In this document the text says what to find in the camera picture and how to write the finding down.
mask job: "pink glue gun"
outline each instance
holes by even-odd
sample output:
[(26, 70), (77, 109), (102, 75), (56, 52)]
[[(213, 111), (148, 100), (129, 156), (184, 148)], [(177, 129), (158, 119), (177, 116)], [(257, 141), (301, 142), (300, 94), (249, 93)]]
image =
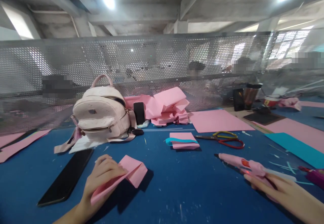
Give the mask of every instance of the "pink glue gun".
[[(273, 188), (277, 190), (276, 185), (271, 182), (267, 177), (267, 170), (261, 163), (258, 163), (256, 161), (250, 160), (247, 161), (244, 158), (238, 157), (238, 156), (233, 156), (229, 154), (214, 154), (217, 158), (223, 160), (224, 162), (237, 167), (240, 169), (244, 174), (248, 174), (252, 177), (257, 178), (270, 188)], [(277, 202), (274, 198), (268, 196), (269, 199), (273, 200), (274, 202)]]

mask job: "red scissors handle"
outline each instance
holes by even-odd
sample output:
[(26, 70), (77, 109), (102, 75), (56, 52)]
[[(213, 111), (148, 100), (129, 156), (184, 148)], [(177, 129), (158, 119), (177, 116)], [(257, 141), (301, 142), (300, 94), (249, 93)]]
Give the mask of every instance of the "red scissors handle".
[[(241, 145), (240, 146), (234, 146), (234, 145), (230, 145), (230, 144), (226, 143), (226, 142), (232, 142), (232, 141), (239, 142)], [(225, 146), (228, 146), (230, 148), (234, 148), (234, 149), (243, 149), (244, 148), (244, 142), (239, 140), (239, 139), (227, 139), (227, 140), (218, 139), (218, 143), (220, 143), (222, 145), (225, 145)]]

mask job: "backpack handle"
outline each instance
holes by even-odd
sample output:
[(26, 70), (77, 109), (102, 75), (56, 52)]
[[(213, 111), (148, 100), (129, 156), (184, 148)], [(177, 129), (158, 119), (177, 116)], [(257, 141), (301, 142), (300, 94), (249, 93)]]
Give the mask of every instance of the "backpack handle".
[(106, 74), (102, 74), (102, 75), (99, 75), (99, 76), (94, 80), (94, 82), (92, 83), (91, 88), (95, 87), (96, 84), (98, 83), (98, 81), (99, 81), (101, 78), (103, 78), (103, 77), (106, 77), (106, 78), (108, 79), (108, 81), (109, 81), (110, 86), (111, 86), (111, 87), (114, 87), (113, 84), (112, 84), (112, 80), (111, 80), (111, 78), (110, 78), (108, 75), (106, 75)]

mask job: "teal paper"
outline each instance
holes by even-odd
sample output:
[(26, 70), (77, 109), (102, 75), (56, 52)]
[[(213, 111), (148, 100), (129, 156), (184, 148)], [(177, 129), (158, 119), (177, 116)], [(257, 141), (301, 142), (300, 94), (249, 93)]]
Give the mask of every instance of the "teal paper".
[(181, 139), (177, 139), (177, 138), (167, 138), (165, 140), (166, 144), (169, 146), (172, 146), (172, 141), (176, 141), (176, 142), (181, 142), (181, 143), (197, 143), (197, 141), (194, 140), (181, 140)]
[(306, 145), (286, 133), (266, 134), (266, 137), (273, 140), (278, 145), (281, 145), (316, 169), (324, 168), (324, 154), (309, 145)]

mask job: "concrete ceiling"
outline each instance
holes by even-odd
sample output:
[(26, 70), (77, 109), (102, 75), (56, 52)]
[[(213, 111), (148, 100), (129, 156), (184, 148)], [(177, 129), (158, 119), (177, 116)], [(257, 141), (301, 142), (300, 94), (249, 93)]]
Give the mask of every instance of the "concrete ceiling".
[(163, 34), (183, 25), (188, 33), (255, 31), (273, 16), (282, 17), (278, 29), (288, 29), (324, 19), (323, 0), (115, 0), (113, 11), (102, 0), (18, 1), (38, 10), (33, 16), (46, 38)]

